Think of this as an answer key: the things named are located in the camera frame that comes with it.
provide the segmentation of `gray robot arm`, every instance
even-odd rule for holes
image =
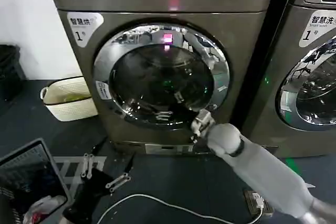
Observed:
[[[233,125],[215,124],[211,114],[201,110],[191,128],[277,210],[304,224],[336,224],[335,206],[314,198],[299,175],[260,145],[241,135]]]

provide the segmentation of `black trash bin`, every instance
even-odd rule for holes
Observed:
[[[22,90],[18,74],[20,48],[0,45],[0,100],[10,101]]]

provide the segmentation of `wicker basket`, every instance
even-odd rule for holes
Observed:
[[[54,117],[63,122],[98,114],[84,77],[55,81],[41,90],[40,97]]]

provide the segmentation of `washing machine door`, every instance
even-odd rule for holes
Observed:
[[[179,129],[216,110],[230,82],[218,42],[188,26],[146,23],[113,35],[99,50],[93,77],[100,98],[124,120]]]
[[[336,37],[311,50],[291,70],[279,91],[278,108],[294,128],[336,128]]]

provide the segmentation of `front-loading washing machine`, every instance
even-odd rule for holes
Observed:
[[[202,108],[228,122],[269,0],[54,0],[116,148],[193,153]]]
[[[336,0],[289,0],[242,125],[277,156],[336,152],[335,27]]]

